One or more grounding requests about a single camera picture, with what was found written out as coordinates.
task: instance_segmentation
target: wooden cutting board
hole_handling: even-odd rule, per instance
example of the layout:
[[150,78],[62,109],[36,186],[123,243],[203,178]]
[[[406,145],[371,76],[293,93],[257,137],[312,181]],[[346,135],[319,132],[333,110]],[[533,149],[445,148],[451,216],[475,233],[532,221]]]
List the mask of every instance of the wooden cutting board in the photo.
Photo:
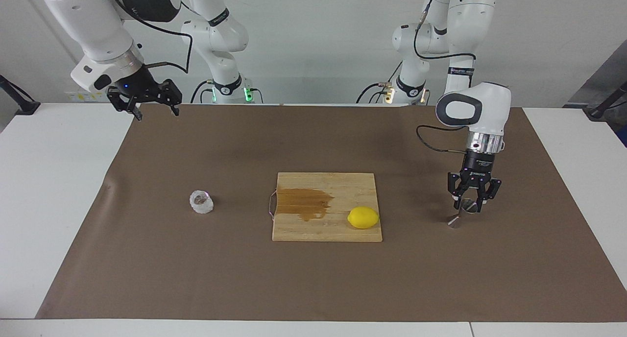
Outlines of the wooden cutting board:
[[381,222],[356,229],[348,222],[358,206],[379,212],[374,174],[280,172],[276,181],[273,241],[381,242]]

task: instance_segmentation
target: yellow lemon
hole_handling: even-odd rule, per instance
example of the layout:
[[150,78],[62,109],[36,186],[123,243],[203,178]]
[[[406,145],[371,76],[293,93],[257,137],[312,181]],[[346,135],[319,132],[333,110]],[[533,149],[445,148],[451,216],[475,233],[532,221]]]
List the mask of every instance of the yellow lemon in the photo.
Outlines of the yellow lemon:
[[368,229],[379,223],[379,214],[369,207],[356,207],[349,213],[348,220],[355,228]]

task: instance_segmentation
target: brown stain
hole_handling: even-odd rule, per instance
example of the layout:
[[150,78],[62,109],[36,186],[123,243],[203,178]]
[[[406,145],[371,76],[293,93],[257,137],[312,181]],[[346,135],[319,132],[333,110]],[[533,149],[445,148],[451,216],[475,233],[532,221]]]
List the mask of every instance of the brown stain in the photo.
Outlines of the brown stain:
[[284,189],[276,192],[276,213],[298,215],[303,221],[327,215],[333,196],[316,189]]

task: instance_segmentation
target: white tabletop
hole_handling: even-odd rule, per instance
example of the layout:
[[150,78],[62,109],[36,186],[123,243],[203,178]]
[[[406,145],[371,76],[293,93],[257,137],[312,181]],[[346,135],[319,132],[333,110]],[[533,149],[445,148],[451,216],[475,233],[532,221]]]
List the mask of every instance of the white tabletop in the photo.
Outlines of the white tabletop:
[[[573,198],[627,283],[627,149],[579,110],[526,109]],[[132,121],[108,104],[45,104],[0,133],[0,337],[627,336],[627,323],[269,323],[34,317]]]

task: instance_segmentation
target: brown mat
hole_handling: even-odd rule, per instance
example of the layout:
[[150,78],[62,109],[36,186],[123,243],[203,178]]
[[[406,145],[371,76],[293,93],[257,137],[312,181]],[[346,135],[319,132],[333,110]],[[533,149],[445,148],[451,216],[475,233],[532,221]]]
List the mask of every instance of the brown mat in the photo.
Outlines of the brown mat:
[[[433,108],[143,105],[38,318],[627,321],[627,292],[524,112],[499,196],[452,230]],[[463,147],[466,132],[425,132]],[[280,171],[373,172],[383,243],[273,242]],[[215,199],[208,215],[193,190]]]

